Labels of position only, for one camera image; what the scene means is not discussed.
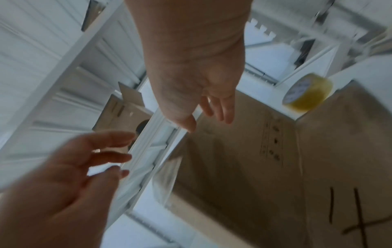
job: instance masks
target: open cardboard box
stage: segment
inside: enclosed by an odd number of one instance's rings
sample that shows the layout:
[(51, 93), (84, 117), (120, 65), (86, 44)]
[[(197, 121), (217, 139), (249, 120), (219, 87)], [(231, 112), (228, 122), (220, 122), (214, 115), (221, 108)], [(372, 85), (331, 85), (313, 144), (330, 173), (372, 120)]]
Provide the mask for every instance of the open cardboard box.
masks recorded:
[(167, 207), (222, 247), (392, 246), (392, 116), (357, 82), (297, 121), (237, 92), (177, 156)]
[[(93, 131), (122, 130), (140, 135), (152, 112), (145, 108), (142, 94), (126, 85), (119, 83), (122, 99), (111, 95), (99, 116)], [(131, 146), (107, 148), (121, 153), (128, 153)]]

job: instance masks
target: person's left hand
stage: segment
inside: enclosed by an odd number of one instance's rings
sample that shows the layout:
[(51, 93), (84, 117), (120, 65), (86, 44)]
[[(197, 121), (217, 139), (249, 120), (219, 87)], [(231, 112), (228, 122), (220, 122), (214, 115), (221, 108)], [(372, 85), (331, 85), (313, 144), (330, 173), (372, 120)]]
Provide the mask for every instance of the person's left hand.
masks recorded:
[(114, 193), (129, 171), (112, 166), (89, 177), (88, 169), (131, 155), (93, 151), (124, 147), (134, 138), (119, 131), (76, 137), (11, 186), (0, 199), (1, 247), (98, 248)]

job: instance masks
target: clear tape on box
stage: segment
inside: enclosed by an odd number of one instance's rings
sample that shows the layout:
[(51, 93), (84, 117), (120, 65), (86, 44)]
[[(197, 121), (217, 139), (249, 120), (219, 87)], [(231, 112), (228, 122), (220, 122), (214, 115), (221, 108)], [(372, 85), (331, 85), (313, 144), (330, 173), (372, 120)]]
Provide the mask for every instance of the clear tape on box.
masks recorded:
[(166, 206), (176, 182), (182, 157), (165, 161), (152, 178), (154, 198), (157, 202)]

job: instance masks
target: printed symbol on box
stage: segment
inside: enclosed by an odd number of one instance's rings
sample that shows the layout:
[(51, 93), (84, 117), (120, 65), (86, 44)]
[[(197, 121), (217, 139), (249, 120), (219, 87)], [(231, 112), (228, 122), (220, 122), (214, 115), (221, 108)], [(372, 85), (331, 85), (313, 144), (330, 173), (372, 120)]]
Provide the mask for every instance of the printed symbol on box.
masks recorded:
[[(330, 201), (329, 221), (332, 224), (333, 213), (334, 213), (334, 189), (333, 189), (333, 187), (330, 188), (330, 192), (331, 192), (331, 201)], [(356, 212), (358, 215), (358, 224), (345, 228), (342, 231), (342, 235), (349, 234), (350, 232), (353, 232), (358, 229), (361, 232), (361, 239), (362, 239), (363, 248), (368, 248), (369, 245), (368, 245), (368, 237), (366, 235), (366, 228), (390, 222), (390, 221), (392, 221), (392, 215), (387, 216), (385, 218), (364, 222), (361, 199), (359, 197), (359, 192), (358, 192), (357, 188), (354, 188), (354, 196), (355, 196)]]

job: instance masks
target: tape roll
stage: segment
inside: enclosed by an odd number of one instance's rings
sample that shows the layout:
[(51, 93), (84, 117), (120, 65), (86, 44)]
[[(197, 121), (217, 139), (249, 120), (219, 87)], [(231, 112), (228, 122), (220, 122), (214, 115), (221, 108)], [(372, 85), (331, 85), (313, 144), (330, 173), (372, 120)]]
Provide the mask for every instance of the tape roll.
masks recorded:
[(287, 91), (282, 104), (296, 112), (307, 112), (320, 105), (330, 94), (332, 82), (316, 74), (308, 74)]

